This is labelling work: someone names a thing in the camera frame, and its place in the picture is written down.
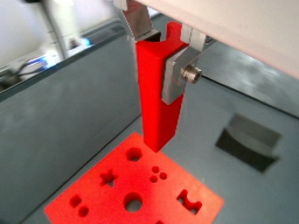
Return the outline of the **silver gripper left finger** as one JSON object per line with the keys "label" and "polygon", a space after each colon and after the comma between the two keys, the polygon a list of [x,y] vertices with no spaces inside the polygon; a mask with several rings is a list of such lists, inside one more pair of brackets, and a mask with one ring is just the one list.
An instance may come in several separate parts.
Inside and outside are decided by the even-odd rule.
{"label": "silver gripper left finger", "polygon": [[128,39],[133,42],[158,42],[161,33],[153,28],[146,7],[136,0],[113,0],[115,13],[125,27]]}

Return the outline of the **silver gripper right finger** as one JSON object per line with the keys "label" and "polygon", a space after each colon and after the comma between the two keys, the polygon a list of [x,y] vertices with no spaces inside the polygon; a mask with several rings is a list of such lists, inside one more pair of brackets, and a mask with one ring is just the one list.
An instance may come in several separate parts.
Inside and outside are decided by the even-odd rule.
{"label": "silver gripper right finger", "polygon": [[182,95],[186,82],[197,82],[201,77],[198,57],[216,42],[214,38],[186,24],[181,26],[180,40],[188,45],[170,55],[164,64],[161,98],[165,104],[170,104]]}

